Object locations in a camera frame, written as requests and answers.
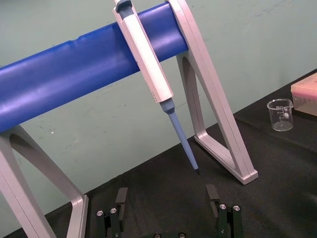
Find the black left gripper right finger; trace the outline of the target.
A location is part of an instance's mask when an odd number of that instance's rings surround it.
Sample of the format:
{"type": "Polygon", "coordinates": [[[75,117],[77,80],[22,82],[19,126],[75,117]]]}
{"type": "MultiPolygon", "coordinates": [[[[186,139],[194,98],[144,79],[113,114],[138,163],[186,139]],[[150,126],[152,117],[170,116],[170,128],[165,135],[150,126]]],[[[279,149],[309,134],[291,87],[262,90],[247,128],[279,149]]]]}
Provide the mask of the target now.
{"type": "Polygon", "coordinates": [[[219,194],[213,184],[206,185],[207,203],[216,219],[216,238],[242,238],[242,208],[234,204],[228,206],[220,201],[219,194]]]}

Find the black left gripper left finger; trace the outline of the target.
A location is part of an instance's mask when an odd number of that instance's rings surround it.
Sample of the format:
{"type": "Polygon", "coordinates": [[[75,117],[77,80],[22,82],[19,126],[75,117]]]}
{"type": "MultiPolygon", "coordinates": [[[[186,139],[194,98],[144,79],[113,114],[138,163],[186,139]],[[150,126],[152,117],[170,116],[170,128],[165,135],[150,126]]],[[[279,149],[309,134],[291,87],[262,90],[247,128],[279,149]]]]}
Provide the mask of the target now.
{"type": "Polygon", "coordinates": [[[97,238],[121,238],[124,231],[126,199],[128,188],[118,190],[115,202],[108,210],[96,212],[96,237],[97,238]]]}

